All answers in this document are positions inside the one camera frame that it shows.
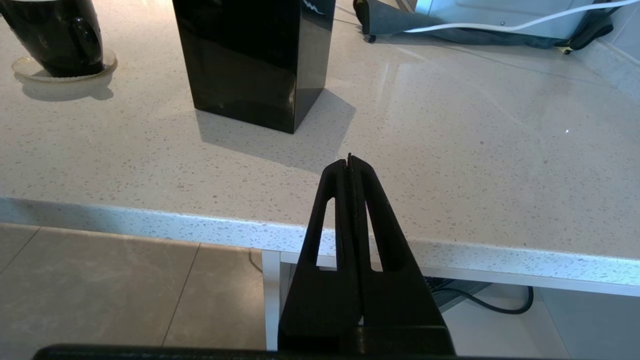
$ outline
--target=white wall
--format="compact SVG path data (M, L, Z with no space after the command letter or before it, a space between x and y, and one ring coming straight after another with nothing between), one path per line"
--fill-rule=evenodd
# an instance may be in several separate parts
M640 3L625 6L611 17L614 30L603 40L640 60Z

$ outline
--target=countertop edge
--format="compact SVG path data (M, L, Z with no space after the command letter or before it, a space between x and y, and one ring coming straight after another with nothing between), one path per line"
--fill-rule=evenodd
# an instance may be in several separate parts
M299 252L306 227L149 209L0 198L0 222L179 241ZM319 254L335 255L335 231L323 231ZM640 286L640 260L407 239L419 266Z

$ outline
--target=cabinet leg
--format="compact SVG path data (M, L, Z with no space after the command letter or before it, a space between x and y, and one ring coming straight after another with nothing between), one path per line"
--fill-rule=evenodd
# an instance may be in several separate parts
M264 321L267 350L278 350L278 323L289 290L291 264L280 261L279 251L262 251Z

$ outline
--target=coaster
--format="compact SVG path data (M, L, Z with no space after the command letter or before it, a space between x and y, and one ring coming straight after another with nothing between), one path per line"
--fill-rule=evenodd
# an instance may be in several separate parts
M75 76L72 78L55 78L51 76L42 67L42 65L40 65L30 56L19 58L11 65L11 68L16 74L24 76L25 78L31 79L33 81L38 81L40 83L75 83L82 80L99 78L100 76L111 72L118 65L116 53L114 53L110 49L104 49L102 52L102 62L104 64L104 69L99 73L84 76Z

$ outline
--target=grout line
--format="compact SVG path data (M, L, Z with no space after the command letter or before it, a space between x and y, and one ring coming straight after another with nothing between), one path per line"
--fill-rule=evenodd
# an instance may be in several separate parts
M0 275L2 275L2 273L9 267L9 265L11 265L11 263L13 263L13 260L15 260L15 258L18 257L18 255L20 255L20 253L22 252L22 250L27 246L27 244L29 242L31 242L31 239L34 238L34 236L36 236L36 234L40 231L40 229L42 229L42 226L38 227L38 229L36 230L35 233L33 233L33 235L31 235L31 237L29 238L29 240L27 240L26 243L24 243L24 245L20 248L20 250L18 250L18 252L15 253L15 255L11 258L11 260L9 260L9 262L6 264L6 266L4 268L2 268L2 270L0 270Z
M180 296L178 297L178 301L175 302L175 309L173 309L173 314L171 315L171 320L169 321L169 326L166 327L166 333L164 334L164 338L162 339L161 347L164 346L164 342L166 341L167 335L169 335L169 330L171 329L171 324L173 323L173 317L175 316L175 312L178 311L178 305L180 305L180 299L182 299L182 294L184 293L184 288L187 287L187 282L189 281L189 275L191 275L191 270L193 269L193 264L196 262L196 258L198 257L198 252L200 251L200 246L202 243L198 243L198 248L196 249L196 253L193 256L193 261L191 262L191 266L189 267L189 272L187 273L187 277L184 279L184 284L182 285L182 290L180 291Z

